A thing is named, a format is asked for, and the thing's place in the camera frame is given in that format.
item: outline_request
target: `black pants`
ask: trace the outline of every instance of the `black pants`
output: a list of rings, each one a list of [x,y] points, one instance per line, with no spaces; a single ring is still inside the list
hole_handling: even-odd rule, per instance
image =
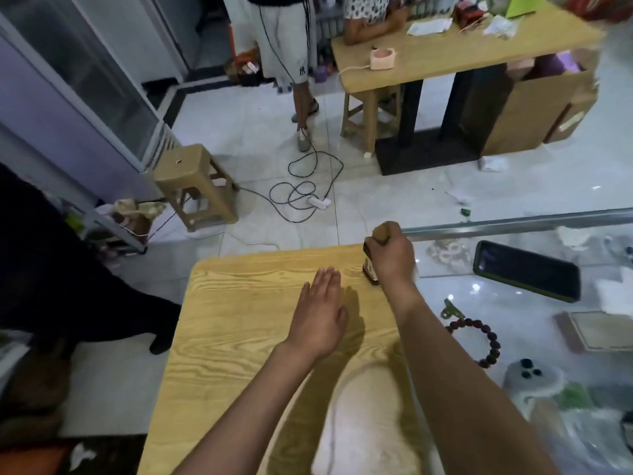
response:
[[[171,339],[179,304],[115,277],[42,192],[2,164],[0,195],[13,204],[0,227],[0,328],[74,341]]]

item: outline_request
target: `glass door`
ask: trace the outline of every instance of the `glass door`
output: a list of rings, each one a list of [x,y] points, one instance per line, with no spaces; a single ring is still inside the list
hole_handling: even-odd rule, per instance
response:
[[[0,11],[140,161],[158,116],[74,1],[0,0]]]

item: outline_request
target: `wooden table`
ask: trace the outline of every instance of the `wooden table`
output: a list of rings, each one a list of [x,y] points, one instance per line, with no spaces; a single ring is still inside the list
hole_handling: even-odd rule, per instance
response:
[[[193,269],[138,471],[167,475],[283,340],[302,284],[341,271],[342,348],[299,389],[259,473],[411,474],[422,436],[391,310],[361,272],[361,245],[210,258]]]
[[[475,70],[591,46],[604,37],[602,31],[549,2],[543,2],[536,13],[523,17],[517,34],[509,40],[484,36],[481,29],[459,33],[455,24],[446,33],[412,37],[407,35],[409,25],[398,33],[357,46],[346,46],[343,38],[332,40],[340,71],[368,65],[374,46],[396,50],[396,66],[392,70],[348,70],[341,74],[347,93],[404,84],[398,136],[376,141],[376,156],[383,175],[478,158],[463,142],[459,127]],[[415,132],[423,80],[450,73],[456,75],[442,126]]]

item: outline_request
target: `red beaded bracelet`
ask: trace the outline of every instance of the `red beaded bracelet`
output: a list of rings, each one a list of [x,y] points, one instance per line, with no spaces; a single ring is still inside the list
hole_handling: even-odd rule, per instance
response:
[[[448,333],[453,333],[455,330],[462,327],[475,327],[480,329],[486,334],[488,340],[490,340],[490,353],[485,359],[475,360],[475,363],[479,364],[482,368],[488,368],[490,365],[497,363],[497,359],[501,356],[501,344],[497,341],[497,334],[490,330],[488,325],[484,325],[481,320],[472,319],[458,319],[456,322],[451,322],[446,327]]]

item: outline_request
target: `black table base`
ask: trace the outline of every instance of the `black table base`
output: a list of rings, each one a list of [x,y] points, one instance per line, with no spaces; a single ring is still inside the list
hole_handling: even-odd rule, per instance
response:
[[[383,175],[403,174],[425,168],[474,161],[476,149],[464,140],[460,120],[475,70],[455,74],[442,126],[415,131],[423,80],[403,86],[402,117],[398,135],[376,140],[376,157]]]

